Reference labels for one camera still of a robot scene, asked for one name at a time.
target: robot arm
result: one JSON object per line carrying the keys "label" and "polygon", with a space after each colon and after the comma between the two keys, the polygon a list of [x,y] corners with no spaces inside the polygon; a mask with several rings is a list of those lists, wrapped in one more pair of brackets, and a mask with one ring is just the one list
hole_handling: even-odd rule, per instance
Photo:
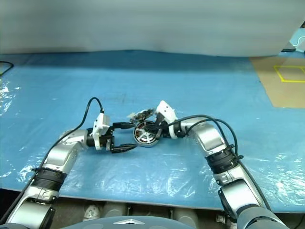
{"label": "robot arm", "polygon": [[[168,125],[177,120],[174,110],[165,101],[159,104],[156,115],[157,126],[164,121]],[[207,122],[198,123],[204,119],[206,118],[199,117],[176,122],[168,125],[168,132],[175,139],[185,136],[192,127],[189,136],[202,150],[214,179],[221,186],[218,194],[225,212],[233,221],[237,221],[238,229],[287,229],[276,215],[265,208],[259,187],[253,183],[240,158],[232,151],[233,146],[225,143],[213,125]]]}
{"label": "robot arm", "polygon": [[19,224],[30,229],[49,228],[55,213],[52,205],[59,197],[60,188],[71,171],[78,152],[84,147],[95,147],[96,150],[105,147],[112,153],[131,150],[137,145],[115,146],[112,135],[117,128],[131,127],[134,127],[131,123],[113,123],[111,126],[109,117],[101,110],[94,121],[93,128],[76,129],[64,133],[48,152],[43,164],[34,170],[35,175],[22,191],[23,195],[13,206],[13,210],[8,212],[6,223]]}

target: blue plastic sheet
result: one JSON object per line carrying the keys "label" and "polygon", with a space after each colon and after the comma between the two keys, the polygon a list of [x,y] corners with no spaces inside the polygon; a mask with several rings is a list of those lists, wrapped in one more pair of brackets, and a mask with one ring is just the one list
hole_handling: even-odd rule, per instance
{"label": "blue plastic sheet", "polygon": [[[227,121],[272,209],[305,211],[305,109],[272,107],[247,58],[132,51],[1,59],[15,64],[2,77],[2,188],[23,188],[59,135],[81,121],[90,97],[102,100],[112,122],[165,100],[178,117],[206,114]],[[92,104],[84,128],[92,127],[98,110]],[[115,138],[118,145],[134,142],[132,130],[115,131]],[[204,156],[186,138],[124,154],[84,150],[61,194],[222,208],[218,188]]]}

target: white wall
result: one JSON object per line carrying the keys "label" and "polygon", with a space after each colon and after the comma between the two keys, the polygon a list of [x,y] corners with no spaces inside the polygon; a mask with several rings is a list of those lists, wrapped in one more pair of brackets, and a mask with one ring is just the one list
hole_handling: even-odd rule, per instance
{"label": "white wall", "polygon": [[0,52],[278,54],[305,0],[0,0]]}

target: yellow tape marking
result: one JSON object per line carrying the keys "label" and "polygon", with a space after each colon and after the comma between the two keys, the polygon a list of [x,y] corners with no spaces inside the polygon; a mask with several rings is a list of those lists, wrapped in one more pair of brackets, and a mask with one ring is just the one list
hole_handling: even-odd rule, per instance
{"label": "yellow tape marking", "polygon": [[305,80],[286,80],[279,71],[279,68],[299,68],[305,74],[305,66],[298,66],[298,65],[274,65],[273,68],[275,69],[277,75],[280,77],[281,82],[284,83],[305,83]]}

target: black cable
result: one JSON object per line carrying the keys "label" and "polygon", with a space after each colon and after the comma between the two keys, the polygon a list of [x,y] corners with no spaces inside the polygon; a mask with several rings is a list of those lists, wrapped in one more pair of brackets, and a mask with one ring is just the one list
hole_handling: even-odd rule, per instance
{"label": "black cable", "polygon": [[85,122],[86,118],[87,118],[87,114],[88,114],[88,111],[89,111],[89,108],[90,108],[90,104],[93,100],[96,100],[100,106],[100,112],[101,113],[104,113],[104,109],[103,109],[103,106],[100,102],[100,100],[96,97],[92,97],[88,103],[87,103],[87,107],[86,107],[86,110],[85,110],[85,113],[84,113],[84,116],[82,118],[82,121],[81,123],[76,127],[74,128],[73,130],[70,130],[68,131],[67,133],[65,133],[62,137],[60,137],[52,146],[51,148],[48,150],[47,154],[44,156],[44,158],[42,159],[38,169],[35,170],[35,173],[33,174],[33,176],[30,178],[30,180],[28,181],[28,183],[26,184],[26,186],[23,188],[23,190],[19,193],[19,195],[17,196],[17,198],[14,200],[14,202],[11,204],[11,206],[9,207],[9,209],[5,212],[5,214],[3,215],[3,217],[1,218],[1,221],[0,221],[0,225],[1,224],[4,224],[6,219],[9,217],[10,213],[14,210],[14,208],[16,207],[17,203],[19,202],[19,200],[21,199],[21,197],[23,196],[25,190],[30,186],[32,180],[36,177],[37,173],[38,173],[38,170],[40,168],[42,168],[43,166],[43,163],[44,161],[47,159],[50,151],[61,141],[63,140],[66,136],[68,136],[69,134],[71,134],[72,132],[78,130]]}
{"label": "black cable", "polygon": [[200,124],[200,123],[203,123],[203,122],[207,122],[207,121],[213,121],[213,122],[217,125],[219,131],[221,132],[221,134],[222,134],[222,136],[223,136],[223,139],[224,139],[226,145],[229,146],[228,141],[227,141],[227,139],[226,139],[226,137],[225,137],[225,134],[224,134],[222,128],[220,127],[220,125],[219,125],[217,122],[220,122],[220,123],[223,123],[224,125],[226,125],[226,126],[228,127],[228,129],[231,131],[232,136],[233,136],[233,139],[234,139],[235,153],[232,152],[232,153],[233,153],[233,156],[238,160],[238,162],[240,163],[241,167],[245,170],[246,174],[247,174],[247,175],[249,176],[249,178],[251,179],[251,181],[252,181],[252,183],[254,184],[255,188],[257,189],[258,193],[259,193],[260,196],[262,197],[262,199],[263,199],[263,201],[264,201],[264,204],[265,204],[266,208],[267,208],[269,211],[272,211],[271,208],[270,208],[270,205],[269,205],[269,203],[268,203],[268,201],[267,201],[267,199],[266,199],[266,197],[264,196],[262,190],[259,188],[259,186],[258,186],[257,182],[255,181],[254,177],[251,175],[251,173],[249,172],[249,170],[245,167],[245,165],[243,164],[243,162],[242,162],[242,161],[240,160],[240,158],[238,157],[237,137],[236,137],[236,134],[235,134],[234,130],[230,127],[230,125],[229,125],[227,122],[225,122],[225,121],[223,121],[223,120],[221,120],[221,119],[214,119],[214,118],[212,118],[212,117],[210,117],[210,116],[201,115],[201,114],[200,114],[200,115],[192,115],[192,116],[188,116],[188,117],[184,117],[184,118],[178,119],[178,120],[176,120],[176,121],[174,121],[174,122],[168,124],[167,126],[174,125],[174,124],[176,124],[176,123],[179,123],[179,122],[184,121],[184,120],[187,120],[187,119],[191,119],[191,118],[200,118],[200,117],[207,118],[207,119],[198,121],[197,123],[193,124],[193,125],[186,131],[185,135],[188,134],[188,133],[190,132],[190,130],[191,130],[192,128],[194,128],[196,125],[198,125],[198,124]]}
{"label": "black cable", "polygon": [[218,122],[217,122],[214,118],[212,118],[211,116],[208,116],[208,115],[198,114],[198,115],[186,116],[186,117],[184,117],[184,118],[177,119],[177,120],[175,120],[175,121],[172,122],[172,123],[169,123],[166,127],[169,127],[169,126],[174,125],[174,124],[176,124],[176,123],[180,123],[180,122],[182,122],[182,121],[185,121],[185,120],[188,120],[188,119],[192,119],[192,118],[207,118],[207,119],[210,119],[211,121],[213,121],[213,122],[216,124],[216,126],[218,127],[218,129],[219,129],[221,135],[223,136],[223,138],[224,138],[224,143],[225,143],[227,146],[229,145],[228,140],[226,139],[225,134],[224,134],[224,131],[223,131],[223,129],[221,128],[221,126],[218,124]]}
{"label": "black cable", "polygon": [[0,73],[0,76],[3,76],[8,70],[10,70],[14,67],[14,64],[11,62],[8,62],[8,61],[0,61],[0,63],[7,63],[10,65],[4,72]]}
{"label": "black cable", "polygon": [[301,226],[301,224],[302,224],[304,218],[305,218],[305,214],[302,216],[300,222],[299,222],[293,229],[297,229],[299,226]]}

